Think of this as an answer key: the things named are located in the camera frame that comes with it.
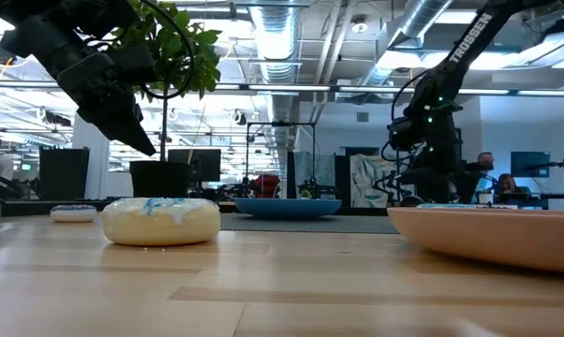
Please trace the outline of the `white teal wall hanging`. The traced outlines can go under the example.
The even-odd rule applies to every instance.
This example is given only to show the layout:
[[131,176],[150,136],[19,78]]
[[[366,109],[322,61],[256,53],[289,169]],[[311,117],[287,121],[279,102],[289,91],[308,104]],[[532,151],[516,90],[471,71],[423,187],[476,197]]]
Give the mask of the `white teal wall hanging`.
[[389,176],[393,163],[379,155],[355,154],[349,158],[350,206],[352,208],[385,208],[386,197],[372,188],[374,182]]

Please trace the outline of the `small purple iced donut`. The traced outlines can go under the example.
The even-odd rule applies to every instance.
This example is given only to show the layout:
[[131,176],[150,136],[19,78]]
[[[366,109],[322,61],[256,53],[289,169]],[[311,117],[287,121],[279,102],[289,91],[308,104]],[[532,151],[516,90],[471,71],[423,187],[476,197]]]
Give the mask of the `small purple iced donut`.
[[93,222],[96,216],[97,209],[91,205],[57,205],[50,210],[51,219],[58,223]]

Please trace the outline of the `large blue iced donut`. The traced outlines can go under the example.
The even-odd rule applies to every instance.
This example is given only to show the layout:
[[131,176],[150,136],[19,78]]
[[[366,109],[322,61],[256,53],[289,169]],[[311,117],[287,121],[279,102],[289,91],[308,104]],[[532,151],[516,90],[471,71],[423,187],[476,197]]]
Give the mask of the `large blue iced donut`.
[[454,204],[454,203],[422,203],[416,206],[416,208],[422,209],[480,209],[484,205],[478,204]]

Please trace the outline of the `black computer monitor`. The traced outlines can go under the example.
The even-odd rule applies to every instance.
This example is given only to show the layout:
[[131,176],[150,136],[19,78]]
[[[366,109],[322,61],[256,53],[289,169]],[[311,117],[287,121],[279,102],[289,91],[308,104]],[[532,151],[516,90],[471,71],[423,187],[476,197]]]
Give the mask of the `black computer monitor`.
[[220,149],[177,149],[168,151],[168,160],[189,164],[201,182],[219,182],[221,175]]

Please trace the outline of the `black rig frame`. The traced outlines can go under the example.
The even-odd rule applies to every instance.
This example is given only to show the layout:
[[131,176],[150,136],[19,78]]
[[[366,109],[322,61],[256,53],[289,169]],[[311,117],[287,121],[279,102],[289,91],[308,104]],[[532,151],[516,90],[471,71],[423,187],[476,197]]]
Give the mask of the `black rig frame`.
[[[264,174],[261,174],[261,178],[258,179],[258,182],[261,185],[257,185],[253,183],[248,178],[248,165],[249,165],[249,142],[250,142],[250,128],[252,125],[260,125],[265,126],[268,125],[271,128],[280,128],[280,127],[294,127],[298,128],[299,126],[309,126],[312,129],[312,152],[316,151],[316,124],[315,123],[300,123],[300,122],[288,122],[288,121],[274,121],[274,122],[249,122],[246,125],[246,136],[245,136],[245,176],[243,178],[242,186],[244,188],[244,196],[248,197],[249,192],[256,192],[256,198],[266,198],[267,190],[264,187],[264,183],[267,183],[268,180],[264,178]],[[283,184],[282,192],[285,192],[286,195],[283,198],[291,198],[297,199],[301,198],[299,194],[299,189],[296,183],[296,169],[295,169],[295,157],[294,152],[291,150],[286,150],[286,179],[280,180]]]

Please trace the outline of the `green potted plant black pot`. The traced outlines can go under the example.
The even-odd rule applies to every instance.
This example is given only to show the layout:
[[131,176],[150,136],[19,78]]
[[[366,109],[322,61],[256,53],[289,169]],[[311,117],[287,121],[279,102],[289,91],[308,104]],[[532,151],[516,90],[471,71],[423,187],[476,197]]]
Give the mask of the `green potted plant black pot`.
[[184,198],[193,175],[189,164],[166,159],[167,108],[170,100],[197,93],[204,97],[220,81],[220,32],[193,22],[186,10],[157,0],[126,0],[138,18],[113,43],[115,49],[143,42],[156,61],[157,80],[132,85],[135,93],[162,103],[159,159],[132,161],[129,167],[136,198]]

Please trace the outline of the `silver ventilation duct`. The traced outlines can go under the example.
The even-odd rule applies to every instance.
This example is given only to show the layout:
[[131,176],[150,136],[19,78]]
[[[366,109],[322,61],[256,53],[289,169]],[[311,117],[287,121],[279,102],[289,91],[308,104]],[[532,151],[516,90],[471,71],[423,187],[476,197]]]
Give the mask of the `silver ventilation duct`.
[[361,86],[381,86],[395,66],[388,57],[391,48],[412,41],[420,48],[423,36],[454,0],[408,0],[403,15],[385,22],[376,41],[377,60],[360,80]]
[[249,8],[254,38],[266,83],[296,82],[298,9],[293,0],[267,0],[268,5]]

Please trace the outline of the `pink plate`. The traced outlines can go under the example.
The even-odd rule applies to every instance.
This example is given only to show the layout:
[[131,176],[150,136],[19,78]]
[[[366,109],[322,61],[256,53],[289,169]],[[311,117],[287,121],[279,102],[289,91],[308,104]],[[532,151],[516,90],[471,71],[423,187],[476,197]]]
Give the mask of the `pink plate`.
[[564,272],[564,211],[391,208],[408,241],[435,252]]

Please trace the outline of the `black cabinet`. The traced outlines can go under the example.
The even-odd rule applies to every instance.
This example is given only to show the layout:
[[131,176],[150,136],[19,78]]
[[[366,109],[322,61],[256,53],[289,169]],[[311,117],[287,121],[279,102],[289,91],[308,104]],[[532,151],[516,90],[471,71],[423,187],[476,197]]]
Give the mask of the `black cabinet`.
[[90,150],[41,148],[39,151],[39,196],[41,200],[83,199]]

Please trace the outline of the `red bag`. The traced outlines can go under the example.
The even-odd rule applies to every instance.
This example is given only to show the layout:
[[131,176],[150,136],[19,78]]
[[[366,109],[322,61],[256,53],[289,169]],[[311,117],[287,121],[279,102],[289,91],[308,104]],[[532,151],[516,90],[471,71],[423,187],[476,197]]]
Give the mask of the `red bag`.
[[280,179],[273,174],[261,174],[253,182],[257,198],[274,198]]

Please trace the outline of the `blue plate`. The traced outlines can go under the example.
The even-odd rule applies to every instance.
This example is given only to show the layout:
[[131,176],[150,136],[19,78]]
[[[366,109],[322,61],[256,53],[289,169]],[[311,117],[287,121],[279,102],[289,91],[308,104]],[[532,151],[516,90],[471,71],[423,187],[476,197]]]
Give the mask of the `blue plate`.
[[310,220],[332,215],[340,209],[341,200],[299,198],[236,198],[241,213],[259,219]]

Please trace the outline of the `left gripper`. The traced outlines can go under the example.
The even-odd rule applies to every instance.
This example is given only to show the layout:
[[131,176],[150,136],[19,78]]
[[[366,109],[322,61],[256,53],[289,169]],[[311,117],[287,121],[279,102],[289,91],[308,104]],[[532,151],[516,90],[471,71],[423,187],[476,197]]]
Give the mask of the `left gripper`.
[[129,86],[105,52],[93,53],[61,70],[57,83],[77,104],[78,114],[107,139],[119,140],[146,155],[156,148],[141,126],[142,114]]

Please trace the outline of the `black desk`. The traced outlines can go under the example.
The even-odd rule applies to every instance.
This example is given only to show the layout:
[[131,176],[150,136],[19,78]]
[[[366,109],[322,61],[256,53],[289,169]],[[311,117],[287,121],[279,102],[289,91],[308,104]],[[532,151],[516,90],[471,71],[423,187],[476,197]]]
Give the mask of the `black desk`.
[[550,199],[564,199],[564,193],[524,193],[511,192],[494,194],[496,204],[515,205],[518,208],[533,207],[543,210],[549,209]]

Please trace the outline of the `large white iced donut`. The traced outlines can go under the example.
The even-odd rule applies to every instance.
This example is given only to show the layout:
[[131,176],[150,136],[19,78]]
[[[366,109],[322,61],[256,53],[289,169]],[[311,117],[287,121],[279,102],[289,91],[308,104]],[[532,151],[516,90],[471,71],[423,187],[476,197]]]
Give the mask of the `large white iced donut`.
[[221,229],[219,207],[203,198],[121,198],[101,221],[108,240],[142,247],[207,242]]

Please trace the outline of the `blue wall screen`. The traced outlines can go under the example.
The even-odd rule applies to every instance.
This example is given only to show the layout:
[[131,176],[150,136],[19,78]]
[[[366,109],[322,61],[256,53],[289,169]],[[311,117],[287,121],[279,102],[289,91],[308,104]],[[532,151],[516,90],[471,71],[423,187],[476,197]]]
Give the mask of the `blue wall screen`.
[[549,178],[549,152],[511,152],[511,175],[514,178]]

